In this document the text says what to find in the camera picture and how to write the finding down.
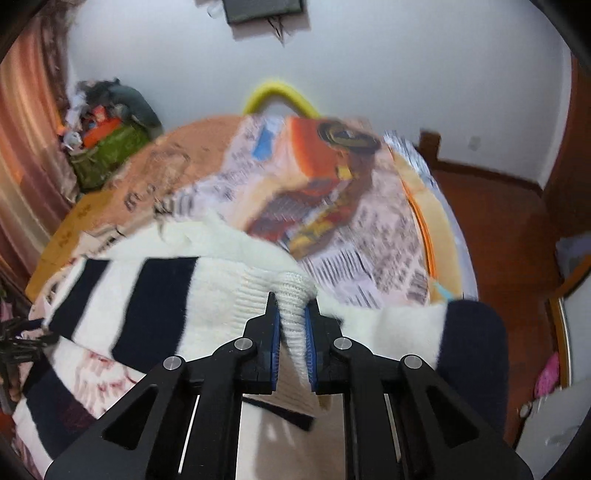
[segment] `orange trim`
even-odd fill
[[[435,254],[433,253],[433,243],[431,242],[431,237],[429,236],[429,229],[427,228],[427,222],[425,221],[425,217],[421,212],[421,209],[418,207],[417,202],[413,198],[410,193],[409,188],[407,187],[406,183],[403,179],[400,179],[402,182],[402,188],[404,189],[404,193],[407,196],[408,203],[410,208],[412,208],[415,218],[418,222],[419,230],[421,231],[421,236],[423,237],[423,245],[425,247],[425,262],[427,267],[427,273],[431,278],[437,279],[437,269],[435,268]]]

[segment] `bed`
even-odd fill
[[[325,120],[312,122],[316,129],[324,128],[326,123]],[[357,129],[354,131],[359,135],[369,135],[366,133],[370,131],[368,124],[358,119],[343,123],[334,120],[329,122],[334,128]],[[349,172],[337,172],[337,177],[341,175],[347,179],[344,182],[336,177],[330,184],[322,183],[319,179],[308,179],[306,187],[296,186],[286,194],[273,193],[279,200],[266,200],[264,205],[258,207],[252,207],[256,202],[244,197],[249,188],[238,185],[239,193],[236,193],[236,185],[228,179],[236,176],[237,172],[248,172],[249,168],[258,172],[259,157],[270,155],[269,145],[266,145],[269,135],[287,128],[285,123],[294,129],[301,128],[298,120],[286,121],[266,116],[206,119],[163,135],[133,156],[103,191],[84,196],[52,237],[27,287],[29,298],[37,299],[32,317],[43,316],[44,301],[40,299],[48,295],[52,281],[56,276],[60,277],[60,269],[63,272],[65,267],[67,271],[68,265],[76,258],[84,254],[96,255],[115,244],[119,238],[133,235],[163,219],[192,220],[196,212],[204,207],[223,214],[226,219],[230,219],[229,222],[235,221],[234,227],[272,241],[289,251],[318,285],[343,303],[380,308],[400,304],[425,305],[462,297],[477,298],[469,252],[457,220],[421,155],[411,142],[394,132],[388,132],[379,139],[379,145],[375,147],[375,164],[372,164],[373,170],[369,173],[373,175],[371,186],[363,184],[359,192],[350,188],[343,190],[342,187],[344,184],[362,184],[367,177],[368,173],[362,170],[363,167],[354,166]],[[272,150],[281,142],[281,134],[273,138],[275,144]],[[371,143],[370,138],[364,137],[363,140]],[[339,164],[337,170],[339,168],[342,170],[346,166]],[[260,192],[265,186],[260,181],[260,175],[257,175],[254,175],[254,190]],[[313,189],[309,188],[310,184],[314,185]],[[233,193],[220,197],[219,192],[226,188],[234,189]],[[347,203],[341,205],[338,201],[328,202],[327,206],[326,199],[335,190],[348,193],[348,198],[354,202],[353,209]],[[239,206],[248,204],[249,209],[239,207],[236,209],[239,215],[232,217],[232,208],[235,207],[225,200],[240,194]],[[299,211],[298,208],[302,206],[306,207],[304,212],[293,214],[288,219],[284,215],[279,221],[275,219],[278,211]],[[377,212],[375,216],[378,220],[366,222],[356,230],[353,225],[361,221],[361,216],[367,216],[360,211]],[[245,216],[249,216],[251,221],[240,223]],[[384,248],[383,242],[364,246],[369,236],[381,238],[385,235],[387,227],[391,228],[384,241],[397,245],[394,251],[401,254],[400,258],[390,255],[388,251],[392,248]],[[412,248],[414,243],[420,245],[417,251]],[[331,260],[335,252],[339,255],[344,253],[348,259],[361,256],[359,272],[373,268],[370,275],[373,284],[368,282],[367,277],[355,275],[337,282],[335,276],[339,273],[334,273],[334,270],[331,270],[333,277],[326,275],[327,272],[319,265],[326,265],[328,261],[330,268],[338,268],[338,264]],[[381,256],[376,254],[372,257],[372,252],[381,252]],[[396,276],[401,271],[405,276],[396,282]],[[417,278],[426,280],[417,282]],[[351,293],[352,286],[357,288],[354,293]],[[40,398],[48,392],[57,395],[52,400],[46,400],[53,407],[38,408],[34,406],[33,400],[29,400],[27,408],[17,407],[15,413],[18,435],[14,445],[18,447],[29,470],[37,477],[42,476],[50,459],[58,455],[63,445],[69,444],[92,421],[98,410],[109,408],[141,378],[137,372],[130,372],[111,359],[78,346],[73,348],[77,349],[72,354],[75,359],[72,369],[76,371],[76,378],[99,371],[102,372],[102,379],[91,374],[95,387],[105,385],[106,382],[117,388],[111,391],[109,387],[111,395],[102,403],[98,400],[101,393],[97,393],[91,401],[86,394],[71,388],[78,395],[77,399],[80,399],[79,395],[84,397],[81,404],[92,414],[66,410],[47,417],[47,412],[51,412],[52,408],[59,408],[56,406],[71,401],[67,400],[69,393],[64,389],[59,375],[53,371],[50,362],[44,360],[41,366],[36,364],[33,367],[31,377],[26,381],[23,378],[25,397]],[[44,420],[40,420],[39,415],[43,415]],[[43,446],[40,430],[47,428],[64,432],[61,436],[62,447],[57,445],[56,449],[48,452],[47,446]]]

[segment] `white wall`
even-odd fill
[[[70,32],[71,80],[119,77],[170,129],[238,113],[281,79],[323,114],[411,139],[436,129],[442,157],[545,183],[570,75],[562,39],[529,0],[307,0],[307,19],[285,19],[285,46],[265,22],[232,28],[209,5],[87,0]]]

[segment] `white knit fabric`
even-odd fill
[[[109,269],[122,272],[127,265],[130,273],[122,274],[121,278],[131,275],[131,271],[135,271],[133,266],[140,265],[148,257],[200,257],[191,278],[187,322],[179,347],[179,354],[187,360],[210,355],[219,345],[240,336],[246,321],[265,311],[268,292],[276,294],[282,325],[278,389],[270,398],[257,399],[318,419],[311,432],[304,432],[266,410],[244,404],[236,470],[239,480],[344,478],[342,402],[337,398],[329,413],[320,415],[326,411],[328,403],[313,395],[307,383],[303,314],[310,299],[317,297],[321,314],[342,319],[343,334],[366,345],[375,354],[400,359],[414,353],[436,367],[445,304],[382,310],[341,305],[319,290],[287,252],[228,227],[212,212],[207,212],[201,221],[164,221],[148,226],[97,256],[112,260]],[[77,280],[83,262],[74,265],[61,283],[52,310]],[[126,291],[124,287],[104,289],[102,294],[111,299],[96,300],[100,305],[89,306],[84,313],[88,318],[80,328],[103,337],[92,340],[95,351],[101,350],[98,353],[111,356],[112,339],[108,337],[112,333],[106,332],[115,331],[117,325],[92,330],[90,323],[99,322],[97,317],[92,320],[95,315],[92,310],[108,308],[105,302],[116,301],[113,299],[117,296],[118,301],[124,303]],[[106,316],[100,312],[96,315],[104,325]],[[77,336],[83,335],[75,332],[74,339]],[[51,357],[56,373],[68,389],[77,388],[77,373],[69,366],[79,355],[77,349],[75,344],[61,340]],[[26,405],[17,410],[17,414],[26,417]],[[43,471],[48,466],[48,458],[35,461],[39,461]]]

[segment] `pink curtain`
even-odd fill
[[[34,18],[0,64],[0,270],[21,288],[77,191],[42,42]]]

